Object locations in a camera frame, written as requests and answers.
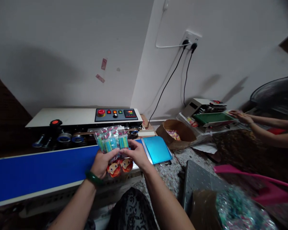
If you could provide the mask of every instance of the black fan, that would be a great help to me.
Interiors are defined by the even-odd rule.
[[[288,77],[260,86],[252,93],[250,101],[261,110],[273,109],[288,115]]]

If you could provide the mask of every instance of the green bracelet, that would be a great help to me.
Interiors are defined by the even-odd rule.
[[[94,185],[100,186],[103,185],[103,181],[94,175],[91,171],[85,172],[86,178],[92,182]]]

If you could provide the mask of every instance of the control panel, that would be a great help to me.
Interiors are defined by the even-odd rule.
[[[96,109],[95,122],[137,120],[134,109]]]

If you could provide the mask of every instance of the red paper scrap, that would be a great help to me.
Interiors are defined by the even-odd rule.
[[[99,74],[96,75],[96,78],[100,80],[102,83],[105,83],[105,80]]]
[[[107,65],[107,59],[102,59],[101,69],[105,70]]]

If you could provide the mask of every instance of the black cable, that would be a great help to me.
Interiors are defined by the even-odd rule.
[[[191,58],[192,58],[192,54],[191,53],[191,56],[190,56],[190,59],[189,59],[189,63],[188,63],[188,68],[187,68],[187,73],[186,73],[186,81],[185,81],[185,86],[183,88],[183,104],[185,105],[186,107],[186,104],[185,104],[185,91],[186,91],[186,83],[187,83],[187,78],[188,78],[188,70],[189,70],[189,65],[190,65],[190,61],[191,61]]]
[[[188,44],[189,41],[188,41],[188,40],[185,40],[182,44],[184,44],[184,43],[185,43],[185,44]],[[183,50],[182,50],[182,53],[181,53],[181,55],[180,55],[180,57],[179,57],[178,63],[177,63],[177,65],[176,65],[173,73],[171,74],[170,78],[168,79],[167,83],[169,83],[171,77],[173,76],[175,70],[177,69],[178,64],[179,64],[179,62],[180,62],[180,59],[181,59],[181,57],[182,57],[182,54],[183,54],[183,52],[185,51],[185,48],[186,48],[186,47],[187,47],[187,45],[185,45],[185,46],[183,47]],[[165,84],[165,86],[164,86],[164,88],[163,88],[163,90],[162,90],[162,93],[161,93],[161,95],[160,95],[160,97],[159,97],[159,100],[158,100],[158,102],[157,102],[156,108],[155,108],[154,112],[151,114],[150,119],[152,118],[153,114],[155,113],[155,111],[156,111],[156,109],[157,109],[157,107],[158,107],[159,101],[160,101],[160,99],[161,99],[161,96],[162,96],[162,94],[163,94],[163,91],[165,90],[165,88],[166,88],[166,86],[167,86],[167,83]]]
[[[188,70],[189,70],[189,65],[190,65],[190,61],[191,61],[191,58],[192,58],[192,54],[194,53],[194,50],[196,48],[197,48],[197,43],[193,43],[192,46],[191,46],[192,52],[191,52],[191,56],[190,56],[189,63],[188,63],[185,86],[183,88],[183,104],[185,105],[185,107],[186,107],[186,104],[185,104],[185,91],[186,91],[186,83],[187,83],[187,78],[188,78]]]

